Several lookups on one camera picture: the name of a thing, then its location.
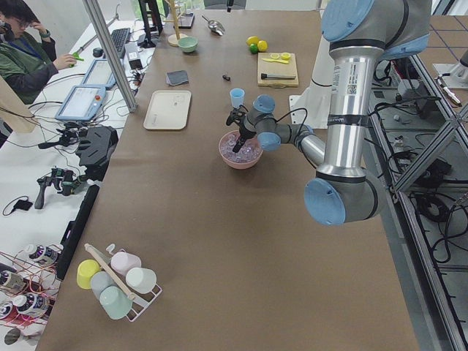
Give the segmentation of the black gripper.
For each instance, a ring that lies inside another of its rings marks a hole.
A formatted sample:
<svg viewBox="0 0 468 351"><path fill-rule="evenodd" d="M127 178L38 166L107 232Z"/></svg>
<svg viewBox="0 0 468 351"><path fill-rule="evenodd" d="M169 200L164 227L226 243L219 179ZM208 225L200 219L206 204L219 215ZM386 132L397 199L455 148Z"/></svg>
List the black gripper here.
<svg viewBox="0 0 468 351"><path fill-rule="evenodd" d="M233 147L233 152L238 153L245 144L245 140L252 139L254 137L254 127L247 118L242 119L239 124L240 138L238 139Z"/></svg>

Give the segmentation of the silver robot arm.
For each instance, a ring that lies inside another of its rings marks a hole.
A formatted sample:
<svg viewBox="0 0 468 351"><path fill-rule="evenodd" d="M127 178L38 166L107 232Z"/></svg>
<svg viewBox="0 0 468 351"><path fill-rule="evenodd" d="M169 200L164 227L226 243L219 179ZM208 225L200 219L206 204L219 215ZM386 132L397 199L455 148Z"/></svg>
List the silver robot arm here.
<svg viewBox="0 0 468 351"><path fill-rule="evenodd" d="M422 52L429 42L430 17L430 1L331 1L321 25L334 62L326 139L305 124L280 124L273 117L273 98L263 94L250 111L230 112L227 124L236 124L240 132L234 151L252 138L265 151L293 144L316 168L304 202L320 224L377 215L385 193L380 181L361 167L374 70L381 60Z"/></svg>

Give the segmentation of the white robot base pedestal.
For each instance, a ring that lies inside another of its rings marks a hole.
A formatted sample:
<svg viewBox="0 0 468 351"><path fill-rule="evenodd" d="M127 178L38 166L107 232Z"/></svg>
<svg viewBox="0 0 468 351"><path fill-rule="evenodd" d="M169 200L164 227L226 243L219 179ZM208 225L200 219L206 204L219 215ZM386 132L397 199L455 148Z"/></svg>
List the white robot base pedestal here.
<svg viewBox="0 0 468 351"><path fill-rule="evenodd" d="M290 95L290 109L295 110L291 113L294 124L304 121L313 129L328 128L334 69L329 47L329 42L321 37L309 87L301 95Z"/></svg>

